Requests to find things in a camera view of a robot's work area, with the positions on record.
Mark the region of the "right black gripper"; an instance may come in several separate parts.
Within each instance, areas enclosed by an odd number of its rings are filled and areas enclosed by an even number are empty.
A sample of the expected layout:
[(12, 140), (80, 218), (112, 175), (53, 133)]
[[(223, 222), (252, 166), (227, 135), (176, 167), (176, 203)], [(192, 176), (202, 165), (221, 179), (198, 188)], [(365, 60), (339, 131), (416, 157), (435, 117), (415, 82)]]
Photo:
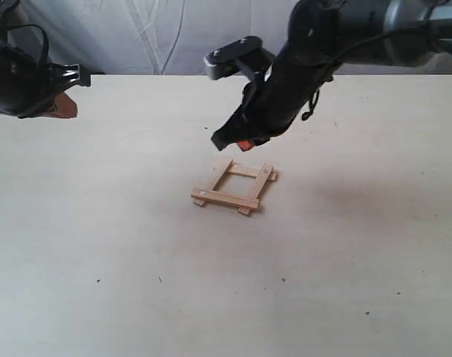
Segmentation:
[(283, 134), (310, 101), (323, 72), (321, 65), (276, 63), (268, 79), (254, 87), (211, 141), (222, 151), (237, 144), (242, 152), (252, 150)]

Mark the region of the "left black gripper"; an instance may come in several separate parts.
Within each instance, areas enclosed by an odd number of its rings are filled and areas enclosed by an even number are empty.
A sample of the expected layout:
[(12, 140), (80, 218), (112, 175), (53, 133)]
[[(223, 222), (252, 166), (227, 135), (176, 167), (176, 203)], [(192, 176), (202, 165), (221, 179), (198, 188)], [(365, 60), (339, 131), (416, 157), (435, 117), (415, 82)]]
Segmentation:
[(60, 65), (48, 58), (45, 40), (39, 59), (0, 39), (0, 114), (24, 118), (73, 119), (77, 104), (66, 94), (89, 87), (91, 72), (83, 65)]

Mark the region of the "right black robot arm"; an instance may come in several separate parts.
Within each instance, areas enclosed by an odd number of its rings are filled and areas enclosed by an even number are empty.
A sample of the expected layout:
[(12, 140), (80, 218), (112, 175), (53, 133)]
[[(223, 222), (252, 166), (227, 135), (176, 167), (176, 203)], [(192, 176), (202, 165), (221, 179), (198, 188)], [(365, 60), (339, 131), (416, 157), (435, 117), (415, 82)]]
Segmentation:
[(345, 64), (418, 67), (440, 53), (452, 56), (452, 1), (299, 1), (278, 54), (246, 36), (204, 57), (210, 79), (248, 79), (211, 140), (248, 151), (283, 134), (314, 114), (322, 85)]

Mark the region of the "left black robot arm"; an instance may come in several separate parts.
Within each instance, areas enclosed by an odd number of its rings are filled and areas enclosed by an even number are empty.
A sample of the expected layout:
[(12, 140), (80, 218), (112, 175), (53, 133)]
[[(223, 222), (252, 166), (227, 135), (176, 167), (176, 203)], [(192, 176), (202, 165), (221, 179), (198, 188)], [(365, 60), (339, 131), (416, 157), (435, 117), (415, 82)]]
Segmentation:
[[(19, 119), (75, 118), (77, 104), (66, 91), (74, 86), (89, 87), (91, 73), (80, 64), (51, 62), (48, 35), (42, 27), (9, 25), (6, 18), (19, 5), (19, 1), (0, 1), (0, 114)], [(41, 32), (42, 46), (36, 59), (8, 42), (8, 33), (22, 28)]]

